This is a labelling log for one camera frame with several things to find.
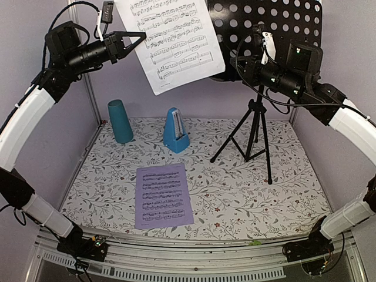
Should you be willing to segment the black music stand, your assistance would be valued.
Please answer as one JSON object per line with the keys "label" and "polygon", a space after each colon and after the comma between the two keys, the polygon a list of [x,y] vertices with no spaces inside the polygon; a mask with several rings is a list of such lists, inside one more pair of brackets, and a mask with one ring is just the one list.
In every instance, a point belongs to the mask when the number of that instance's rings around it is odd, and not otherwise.
{"label": "black music stand", "polygon": [[[263,23],[266,31],[273,34],[275,61],[280,66],[286,64],[291,41],[320,48],[322,13],[318,1],[209,1],[207,4],[214,29],[220,37],[220,48],[226,65],[225,71],[216,75],[220,81],[242,81],[230,64],[231,58],[262,55],[262,50],[254,44],[254,25]],[[259,134],[267,131],[263,100],[269,99],[268,93],[272,91],[264,85],[250,88],[257,97],[249,101],[246,112],[246,116],[253,117],[247,148],[240,149],[246,162],[256,157],[252,148]]]}

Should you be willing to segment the purple sheet music page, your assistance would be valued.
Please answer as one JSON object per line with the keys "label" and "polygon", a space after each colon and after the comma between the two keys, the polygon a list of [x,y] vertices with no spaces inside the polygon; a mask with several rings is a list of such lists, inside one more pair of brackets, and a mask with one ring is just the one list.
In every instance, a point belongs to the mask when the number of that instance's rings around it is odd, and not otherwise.
{"label": "purple sheet music page", "polygon": [[179,227],[194,223],[183,163],[136,170],[135,228]]}

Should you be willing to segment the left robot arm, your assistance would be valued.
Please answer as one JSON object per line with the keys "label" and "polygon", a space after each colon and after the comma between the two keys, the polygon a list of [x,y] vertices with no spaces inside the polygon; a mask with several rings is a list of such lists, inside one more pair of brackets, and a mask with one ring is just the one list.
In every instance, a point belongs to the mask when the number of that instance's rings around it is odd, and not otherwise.
{"label": "left robot arm", "polygon": [[97,41],[82,43],[78,30],[86,29],[68,21],[45,35],[49,66],[32,81],[1,127],[1,195],[10,206],[57,235],[58,251],[75,259],[104,261],[108,252],[104,237],[84,238],[83,230],[77,224],[37,195],[14,169],[17,157],[36,125],[80,75],[99,70],[107,61],[116,63],[146,39],[144,32],[114,31],[100,36]]}

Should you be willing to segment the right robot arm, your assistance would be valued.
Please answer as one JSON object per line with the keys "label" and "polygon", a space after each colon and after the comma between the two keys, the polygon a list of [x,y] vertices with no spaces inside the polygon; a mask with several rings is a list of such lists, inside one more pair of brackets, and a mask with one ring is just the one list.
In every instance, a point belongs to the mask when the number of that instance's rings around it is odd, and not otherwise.
{"label": "right robot arm", "polygon": [[[280,66],[267,50],[270,44],[267,39],[263,41],[261,57],[230,59],[243,82],[250,87],[264,85],[289,97],[295,107],[306,108],[322,124],[345,136],[374,163],[375,123],[336,87],[318,82],[323,50],[291,41],[286,64]],[[306,240],[286,243],[283,253],[288,261],[297,261],[331,252],[334,250],[332,239],[374,215],[375,179],[371,179],[366,191],[339,210],[318,219]]]}

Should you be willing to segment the sheet music booklet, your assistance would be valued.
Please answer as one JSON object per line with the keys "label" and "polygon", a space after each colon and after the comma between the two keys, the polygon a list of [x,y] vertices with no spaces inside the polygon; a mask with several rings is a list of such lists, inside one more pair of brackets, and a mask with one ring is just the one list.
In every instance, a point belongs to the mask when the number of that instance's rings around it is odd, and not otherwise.
{"label": "sheet music booklet", "polygon": [[226,69],[205,1],[116,1],[127,31],[146,34],[135,52],[155,95]]}

